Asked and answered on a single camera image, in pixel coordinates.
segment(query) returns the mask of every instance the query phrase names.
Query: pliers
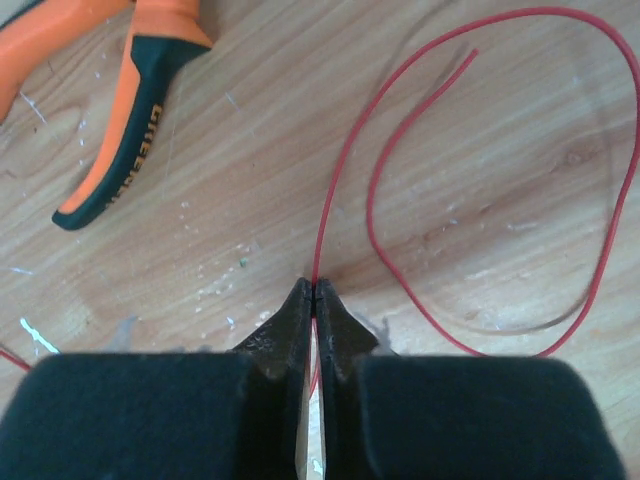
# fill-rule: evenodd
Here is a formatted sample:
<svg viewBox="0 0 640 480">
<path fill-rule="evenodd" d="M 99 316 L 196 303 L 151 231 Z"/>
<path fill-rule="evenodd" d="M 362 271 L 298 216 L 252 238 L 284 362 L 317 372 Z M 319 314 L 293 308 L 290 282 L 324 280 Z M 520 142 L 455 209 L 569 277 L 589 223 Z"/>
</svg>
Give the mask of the pliers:
<svg viewBox="0 0 640 480">
<path fill-rule="evenodd" d="M 0 478 L 307 478 L 314 318 L 325 479 L 625 478 L 566 364 L 380 351 L 326 279 L 229 352 L 43 360 L 0 422 Z"/>
<path fill-rule="evenodd" d="M 200 0 L 137 0 L 98 158 L 52 220 L 80 229 L 109 208 L 145 162 L 167 90 L 213 42 L 196 23 Z M 130 0 L 32 0 L 0 26 L 0 124 L 31 71 L 55 51 L 130 7 Z"/>
</svg>

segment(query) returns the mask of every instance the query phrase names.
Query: red wire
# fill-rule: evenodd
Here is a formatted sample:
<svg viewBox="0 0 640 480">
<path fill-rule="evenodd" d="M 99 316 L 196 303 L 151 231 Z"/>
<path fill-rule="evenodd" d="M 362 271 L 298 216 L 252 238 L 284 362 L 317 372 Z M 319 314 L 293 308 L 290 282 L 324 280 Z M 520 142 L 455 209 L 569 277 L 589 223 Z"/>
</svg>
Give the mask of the red wire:
<svg viewBox="0 0 640 480">
<path fill-rule="evenodd" d="M 312 317 L 311 318 L 311 335 L 316 337 L 316 339 L 318 338 L 318 326 L 316 325 L 316 317 Z M 313 392 L 316 389 L 316 386 L 318 385 L 318 381 L 320 379 L 320 349 L 319 349 L 319 345 L 318 342 L 316 342 L 316 363 L 315 366 L 313 367 L 313 375 L 311 376 L 311 390 L 309 392 L 309 397 L 311 397 L 311 395 L 313 395 Z"/>
<path fill-rule="evenodd" d="M 6 358 L 7 360 L 9 360 L 14 365 L 17 365 L 18 367 L 22 368 L 25 372 L 28 372 L 29 370 L 31 370 L 31 366 L 27 362 L 25 362 L 24 360 L 22 360 L 19 357 L 16 357 L 16 356 L 10 354 L 9 352 L 7 352 L 6 350 L 3 350 L 1 348 L 0 348 L 0 356 Z"/>
<path fill-rule="evenodd" d="M 331 202 L 333 200 L 336 187 L 338 184 L 338 180 L 340 179 L 340 175 L 342 173 L 342 169 L 344 167 L 345 162 L 349 156 L 349 152 L 351 151 L 351 147 L 353 146 L 358 134 L 362 130 L 362 128 L 366 125 L 369 120 L 369 117 L 375 110 L 376 106 L 386 92 L 391 88 L 391 86 L 400 78 L 400 76 L 409 69 L 416 61 L 418 61 L 423 55 L 437 47 L 438 45 L 451 40 L 459 35 L 470 32 L 472 30 L 476 30 L 482 27 L 486 27 L 488 25 L 492 25 L 495 23 L 503 22 L 506 20 L 512 20 L 515 18 L 529 17 L 529 16 L 559 16 L 559 17 L 567 17 L 575 20 L 579 20 L 589 25 L 597 28 L 602 33 L 607 35 L 609 39 L 618 47 L 620 53 L 624 56 L 629 69 L 631 70 L 631 75 L 633 77 L 633 83 L 636 91 L 636 138 L 635 145 L 633 148 L 633 153 L 631 155 L 631 161 L 629 162 L 629 168 L 624 177 L 624 181 L 622 183 L 622 187 L 620 188 L 620 193 L 618 194 L 618 199 L 616 201 L 616 205 L 611 216 L 611 220 L 609 222 L 609 227 L 607 229 L 607 234 L 605 237 L 604 244 L 602 246 L 602 250 L 600 253 L 600 257 L 598 259 L 598 263 L 596 265 L 595 272 L 593 274 L 593 278 L 589 285 L 587 291 L 587 297 L 582 307 L 582 310 L 573 321 L 571 326 L 567 329 L 567 331 L 551 346 L 542 350 L 537 354 L 537 356 L 547 356 L 554 353 L 558 348 L 564 345 L 569 338 L 575 333 L 578 327 L 582 324 L 585 317 L 589 313 L 591 306 L 596 298 L 598 293 L 598 288 L 600 286 L 600 282 L 602 281 L 602 276 L 604 274 L 604 269 L 607 264 L 607 260 L 609 259 L 609 254 L 611 252 L 611 248 L 613 246 L 613 241 L 616 235 L 616 230 L 618 228 L 618 222 L 620 220 L 620 215 L 622 214 L 622 208 L 624 206 L 624 202 L 629 192 L 629 188 L 631 187 L 631 182 L 633 180 L 633 176 L 635 174 L 638 158 L 640 157 L 640 67 L 638 66 L 638 60 L 636 59 L 633 50 L 626 42 L 624 37 L 611 25 L 602 20 L 595 15 L 592 15 L 587 12 L 583 12 L 581 10 L 576 10 L 572 8 L 565 7 L 534 7 L 534 8 L 523 8 L 519 10 L 512 10 L 509 12 L 501 13 L 498 15 L 493 15 L 490 17 L 486 17 L 481 20 L 477 20 L 475 22 L 468 23 L 461 27 L 458 27 L 454 30 L 451 30 L 448 33 L 432 40 L 427 43 L 420 49 L 418 49 L 413 55 L 411 55 L 390 77 L 389 79 L 382 85 L 378 93 L 371 100 L 371 102 L 367 105 L 365 110 L 360 114 L 358 120 L 351 128 L 347 139 L 342 147 L 340 155 L 338 157 L 338 161 L 336 163 L 333 176 L 331 178 L 331 183 L 329 185 L 329 189 L 327 191 L 327 196 L 325 199 L 324 207 L 322 209 L 322 216 L 320 218 L 320 227 L 318 228 L 318 237 L 316 240 L 316 248 L 315 255 L 313 259 L 313 271 L 311 275 L 312 283 L 315 285 L 318 280 L 318 272 L 320 270 L 320 257 L 322 253 L 322 244 L 324 240 L 324 234 L 327 226 L 327 220 L 329 217 L 329 211 L 331 209 Z M 389 156 L 393 152 L 394 147 L 400 141 L 400 139 L 404 136 L 404 134 L 411 128 L 413 123 L 422 115 L 442 94 L 446 92 L 446 90 L 453 85 L 453 83 L 460 77 L 460 75 L 464 72 L 464 70 L 469 66 L 469 64 L 473 61 L 473 59 L 477 56 L 478 51 L 473 50 L 471 54 L 466 58 L 463 64 L 456 70 L 456 72 L 449 78 L 444 85 L 442 85 L 433 95 L 427 98 L 425 101 L 420 103 L 411 114 L 397 127 L 395 132 L 389 138 L 387 144 L 385 145 L 376 165 L 374 167 L 373 175 L 371 177 L 371 181 L 369 183 L 369 194 L 367 196 L 367 230 L 369 233 L 369 241 L 371 242 L 372 247 L 378 254 L 378 257 L 382 262 L 386 265 L 386 267 L 391 271 L 391 273 L 396 277 L 400 285 L 407 292 L 407 295 L 414 303 L 414 305 L 422 312 L 427 321 L 436 329 L 440 335 L 442 335 L 447 341 L 457 346 L 461 350 L 470 353 L 472 355 L 481 355 L 484 356 L 482 352 L 479 352 L 472 347 L 460 342 L 455 337 L 453 337 L 449 332 L 447 332 L 442 325 L 427 311 L 422 302 L 418 299 L 418 296 L 411 289 L 409 283 L 404 278 L 398 267 L 392 262 L 389 258 L 389 255 L 386 253 L 384 248 L 378 242 L 376 237 L 375 228 L 374 228 L 374 217 L 373 217 L 373 207 L 375 194 L 380 182 L 380 176 L 382 175 L 382 171 L 384 169 L 385 164 L 389 160 Z M 318 377 L 319 377 L 319 366 L 318 362 L 316 362 L 316 366 L 314 369 L 313 380 L 311 384 L 311 393 L 315 390 Z"/>
</svg>

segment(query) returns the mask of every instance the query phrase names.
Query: debris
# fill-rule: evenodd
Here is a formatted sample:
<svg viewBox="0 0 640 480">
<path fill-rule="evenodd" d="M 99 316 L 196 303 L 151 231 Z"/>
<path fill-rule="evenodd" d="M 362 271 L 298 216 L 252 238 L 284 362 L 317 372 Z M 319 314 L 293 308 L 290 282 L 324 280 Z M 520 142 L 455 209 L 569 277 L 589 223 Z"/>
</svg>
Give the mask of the debris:
<svg viewBox="0 0 640 480">
<path fill-rule="evenodd" d="M 378 353 L 393 353 L 393 347 L 391 345 L 391 327 L 389 326 L 389 319 L 387 317 L 382 317 L 381 328 L 360 312 L 353 312 L 353 316 L 373 332 L 380 344 L 379 347 L 376 347 Z"/>
<path fill-rule="evenodd" d="M 519 224 L 507 223 L 507 229 L 511 230 L 512 232 L 521 232 L 523 230 L 531 230 L 533 228 L 536 228 L 537 226 L 538 224 L 536 222 L 519 223 Z"/>
<path fill-rule="evenodd" d="M 48 125 L 47 119 L 44 118 L 44 115 L 42 114 L 42 112 L 38 110 L 38 107 L 36 106 L 36 102 L 31 98 L 29 98 L 28 96 L 26 96 L 24 93 L 22 93 L 22 91 L 20 92 L 20 96 L 24 99 L 25 102 L 29 104 L 29 106 L 31 107 L 31 110 L 33 110 L 36 113 L 36 115 L 38 115 L 38 118 L 42 121 L 42 123 L 44 123 L 45 125 Z"/>
<path fill-rule="evenodd" d="M 120 325 L 118 325 L 118 328 L 116 329 L 116 333 L 105 347 L 105 351 L 114 353 L 131 351 L 131 334 L 133 326 L 137 320 L 138 317 L 132 315 L 120 322 Z"/>
<path fill-rule="evenodd" d="M 236 99 L 233 98 L 233 95 L 231 95 L 229 92 L 224 92 L 224 95 L 225 95 L 225 97 L 227 97 L 227 100 L 229 100 L 229 103 L 236 108 L 236 111 L 239 112 L 240 111 L 240 107 L 236 103 Z"/>
<path fill-rule="evenodd" d="M 31 270 L 25 270 L 24 268 L 9 267 L 9 268 L 6 268 L 6 270 L 11 270 L 14 273 L 21 273 L 23 275 L 35 275 L 35 273 L 33 273 Z"/>
<path fill-rule="evenodd" d="M 42 344 L 42 346 L 44 346 L 44 348 L 49 350 L 51 353 L 60 353 L 60 350 L 58 350 L 56 347 L 51 345 L 42 335 L 40 335 L 40 332 L 38 332 L 35 328 L 29 325 L 29 322 L 27 322 L 26 318 L 20 319 L 20 325 L 22 326 L 22 328 L 24 328 L 27 331 L 29 335 L 31 335 L 31 338 L 33 338 L 34 342 L 39 342 L 40 344 Z"/>
<path fill-rule="evenodd" d="M 315 458 L 313 459 L 313 471 L 320 475 L 324 475 L 324 468 L 322 468 L 322 465 L 320 464 L 320 462 L 317 461 Z"/>
</svg>

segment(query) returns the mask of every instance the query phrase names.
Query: wood grain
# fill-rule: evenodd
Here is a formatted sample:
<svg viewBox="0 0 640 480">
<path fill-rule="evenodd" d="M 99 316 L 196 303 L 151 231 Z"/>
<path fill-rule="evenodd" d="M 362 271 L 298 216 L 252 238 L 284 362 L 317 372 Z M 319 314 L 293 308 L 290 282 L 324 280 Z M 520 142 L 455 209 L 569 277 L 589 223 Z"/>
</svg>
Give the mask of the wood grain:
<svg viewBox="0 0 640 480">
<path fill-rule="evenodd" d="M 0 19 L 19 3 L 5 1 Z M 136 351 L 233 346 L 310 274 L 338 150 L 381 79 L 455 26 L 537 3 L 203 0 L 213 51 L 174 81 L 130 191 L 75 233 L 50 215 L 97 154 L 130 12 L 59 52 L 22 89 L 44 121 L 19 97 L 0 127 L 0 341 L 35 362 L 25 318 L 62 351 L 104 349 L 136 315 Z M 637 1 L 555 3 L 602 16 L 640 52 Z M 630 75 L 591 27 L 517 20 L 420 62 L 353 151 L 322 261 L 352 311 L 388 319 L 398 352 L 455 350 L 370 248 L 368 178 L 396 124 L 472 47 L 480 56 L 401 142 L 376 204 L 385 247 L 461 339 L 528 354 L 564 331 L 497 335 L 574 312 L 631 155 Z M 630 478 L 640 478 L 639 229 L 636 185 L 592 313 L 558 354 L 593 390 Z M 0 363 L 0 405 L 21 375 Z M 311 430 L 318 461 L 317 416 Z"/>
</svg>

